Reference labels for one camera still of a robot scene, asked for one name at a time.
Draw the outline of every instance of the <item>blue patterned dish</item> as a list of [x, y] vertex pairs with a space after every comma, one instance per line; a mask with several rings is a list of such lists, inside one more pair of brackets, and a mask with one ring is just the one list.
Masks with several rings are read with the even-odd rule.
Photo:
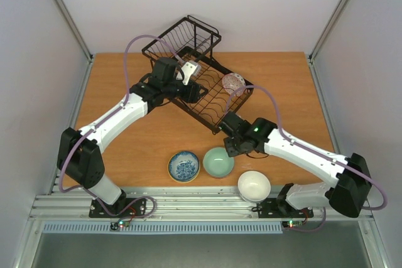
[[200, 172], [200, 162], [190, 151], [182, 151], [174, 155], [168, 165], [171, 178], [180, 183], [190, 182]]

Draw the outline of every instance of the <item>white bowl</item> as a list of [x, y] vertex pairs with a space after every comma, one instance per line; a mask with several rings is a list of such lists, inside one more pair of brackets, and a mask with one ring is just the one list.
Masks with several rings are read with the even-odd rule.
[[271, 183], [268, 178], [257, 171], [243, 173], [237, 182], [237, 187], [241, 198], [251, 203], [264, 201], [271, 192]]

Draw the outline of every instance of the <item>wooden table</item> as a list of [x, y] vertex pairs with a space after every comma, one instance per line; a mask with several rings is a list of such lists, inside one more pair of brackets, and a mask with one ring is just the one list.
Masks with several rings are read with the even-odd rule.
[[[241, 74], [250, 82], [267, 88], [280, 107], [284, 128], [291, 134], [318, 147], [332, 151], [332, 144], [323, 118], [313, 80], [303, 53], [216, 53], [223, 66]], [[130, 54], [129, 77], [136, 83], [151, 70], [149, 60], [141, 54]], [[125, 93], [122, 54], [100, 53], [89, 78], [77, 129], [89, 124], [118, 103]], [[261, 91], [240, 108], [243, 119], [257, 117], [276, 121], [273, 106]], [[169, 159], [188, 149], [200, 161], [216, 146], [223, 146], [223, 132], [211, 131], [173, 104], [157, 108], [129, 126], [103, 154], [107, 175], [119, 186], [183, 186], [167, 172]], [[294, 182], [319, 182], [314, 175], [283, 159], [270, 156], [251, 159], [235, 158], [235, 168], [226, 178], [210, 177], [202, 168], [187, 186], [236, 185], [239, 176], [248, 170], [264, 173], [273, 185]], [[72, 185], [71, 179], [65, 185]]]

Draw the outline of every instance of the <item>wire dish rack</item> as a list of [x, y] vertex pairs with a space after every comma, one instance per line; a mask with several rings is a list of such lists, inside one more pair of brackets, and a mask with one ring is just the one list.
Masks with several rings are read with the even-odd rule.
[[[208, 94], [196, 104], [188, 104], [177, 99], [171, 102], [208, 127], [212, 133], [218, 133], [219, 123], [225, 115], [229, 99], [229, 94], [222, 86], [222, 77], [232, 72], [212, 56], [214, 46], [222, 39], [218, 29], [188, 15], [160, 34], [159, 38], [170, 44], [183, 60], [195, 61], [201, 65], [197, 76], [192, 76], [191, 79], [208, 89]], [[151, 60], [152, 67], [160, 57], [173, 57], [169, 49], [157, 40], [146, 45], [142, 52]], [[246, 89], [241, 96], [234, 96], [229, 104], [229, 110], [238, 111], [252, 93], [253, 89]]]

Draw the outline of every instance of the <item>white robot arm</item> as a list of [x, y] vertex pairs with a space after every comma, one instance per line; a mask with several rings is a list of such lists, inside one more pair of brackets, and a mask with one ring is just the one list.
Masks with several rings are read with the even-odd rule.
[[258, 118], [250, 124], [234, 112], [225, 115], [220, 128], [228, 135], [224, 143], [230, 157], [252, 151], [265, 153], [283, 158], [323, 180], [312, 185], [285, 185], [277, 198], [283, 213], [310, 206], [331, 206], [345, 216], [359, 216], [371, 184], [336, 163], [370, 177], [362, 156], [354, 153], [347, 158], [325, 151], [279, 129], [274, 122]]
[[133, 85], [128, 97], [123, 98], [103, 116], [78, 131], [68, 128], [62, 134], [57, 166], [62, 169], [77, 141], [87, 134], [82, 144], [67, 163], [65, 173], [92, 194], [119, 212], [125, 193], [105, 174], [102, 153], [122, 131], [133, 122], [160, 106], [165, 99], [179, 98], [187, 103], [198, 102], [207, 92], [190, 79], [200, 70], [198, 63], [189, 61], [179, 68], [177, 61], [160, 58], [152, 73]]

